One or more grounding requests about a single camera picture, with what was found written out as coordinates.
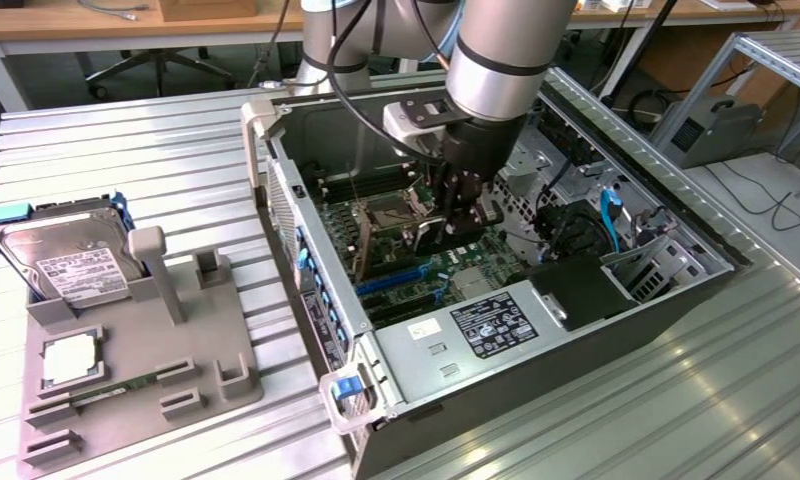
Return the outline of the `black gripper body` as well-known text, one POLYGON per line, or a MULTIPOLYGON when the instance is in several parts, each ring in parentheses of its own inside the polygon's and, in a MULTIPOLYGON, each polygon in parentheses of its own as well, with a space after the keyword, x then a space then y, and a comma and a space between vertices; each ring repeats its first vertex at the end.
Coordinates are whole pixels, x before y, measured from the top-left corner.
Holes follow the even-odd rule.
POLYGON ((445 163, 436 175, 436 198, 472 201, 491 183, 512 154, 527 116, 492 122, 472 118, 445 127, 441 142, 445 163))

